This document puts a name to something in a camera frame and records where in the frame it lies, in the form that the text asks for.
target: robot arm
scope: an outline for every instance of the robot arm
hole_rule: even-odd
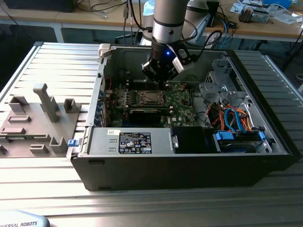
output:
[[[156,0],[151,56],[142,65],[142,71],[152,81],[161,84],[194,66],[196,59],[189,54],[185,41],[180,40],[187,4],[188,0]]]

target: power supply label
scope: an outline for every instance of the power supply label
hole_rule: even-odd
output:
[[[119,136],[120,154],[151,154],[150,132],[121,132]]]

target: table leg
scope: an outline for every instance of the table leg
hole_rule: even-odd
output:
[[[53,25],[53,30],[55,32],[57,42],[58,43],[64,43],[63,35],[62,35],[62,26],[60,23],[56,23]]]

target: motherboard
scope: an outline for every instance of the motherboard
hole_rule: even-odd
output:
[[[165,91],[118,86],[109,100],[110,127],[169,128],[196,123],[186,84],[171,84]]]

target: white label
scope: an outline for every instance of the white label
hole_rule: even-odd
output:
[[[107,134],[111,136],[118,136],[121,130],[109,129],[107,130]]]

